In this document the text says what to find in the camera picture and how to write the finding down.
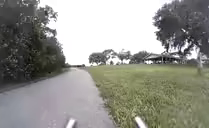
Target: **paved path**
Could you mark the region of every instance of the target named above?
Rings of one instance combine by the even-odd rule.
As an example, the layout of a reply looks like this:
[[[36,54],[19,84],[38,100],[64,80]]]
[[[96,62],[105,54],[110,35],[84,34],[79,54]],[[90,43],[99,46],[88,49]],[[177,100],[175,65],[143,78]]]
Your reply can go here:
[[[0,128],[114,128],[91,76],[70,72],[0,94]]]

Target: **tree trunk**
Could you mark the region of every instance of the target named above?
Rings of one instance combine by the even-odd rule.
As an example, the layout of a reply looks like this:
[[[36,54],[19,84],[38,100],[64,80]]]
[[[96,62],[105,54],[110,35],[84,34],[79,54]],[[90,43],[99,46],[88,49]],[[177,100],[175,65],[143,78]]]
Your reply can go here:
[[[199,51],[198,53],[198,74],[202,75],[202,70],[203,70],[203,63],[202,63],[202,56],[201,56],[201,52]]]

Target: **roof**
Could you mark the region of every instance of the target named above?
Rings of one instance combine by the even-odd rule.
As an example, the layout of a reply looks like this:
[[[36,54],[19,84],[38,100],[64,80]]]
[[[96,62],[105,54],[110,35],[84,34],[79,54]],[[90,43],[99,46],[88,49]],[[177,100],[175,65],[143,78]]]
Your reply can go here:
[[[144,60],[151,60],[151,59],[158,59],[158,58],[171,58],[171,59],[176,59],[176,60],[181,60],[179,57],[175,57],[172,55],[167,55],[167,54],[149,54],[146,57],[144,57]]]

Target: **tree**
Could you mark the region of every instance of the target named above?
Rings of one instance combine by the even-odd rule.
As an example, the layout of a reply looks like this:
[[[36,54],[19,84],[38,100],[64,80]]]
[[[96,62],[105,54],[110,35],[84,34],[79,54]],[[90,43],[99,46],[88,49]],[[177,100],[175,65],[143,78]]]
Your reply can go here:
[[[110,65],[114,65],[114,62],[112,60],[110,61]]]
[[[90,64],[93,64],[93,63],[96,63],[97,65],[105,64],[106,60],[107,60],[106,56],[101,52],[95,52],[89,56]]]
[[[33,79],[65,64],[56,31],[57,13],[37,0],[0,0],[0,81]]]
[[[156,13],[154,25],[158,28],[157,39],[167,52],[174,49],[181,56],[186,56],[196,48],[199,55],[209,56],[209,17],[198,9],[198,2],[173,1]]]
[[[139,64],[139,63],[144,62],[143,59],[147,55],[149,55],[149,53],[146,51],[140,51],[140,52],[134,54],[130,59],[130,64]]]
[[[102,52],[106,56],[106,62],[110,59],[114,59],[117,55],[117,53],[113,49],[106,49]]]
[[[123,61],[124,60],[129,60],[130,57],[131,57],[131,53],[130,51],[124,51],[124,50],[121,50],[121,52],[119,52],[117,54],[117,57],[121,60],[121,63],[123,64]]]

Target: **grass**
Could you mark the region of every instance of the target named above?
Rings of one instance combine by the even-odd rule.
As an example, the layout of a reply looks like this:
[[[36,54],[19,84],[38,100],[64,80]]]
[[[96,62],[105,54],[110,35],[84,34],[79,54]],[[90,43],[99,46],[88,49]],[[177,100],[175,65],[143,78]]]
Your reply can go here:
[[[121,128],[140,116],[149,128],[209,128],[209,74],[180,66],[90,67],[90,74]]]

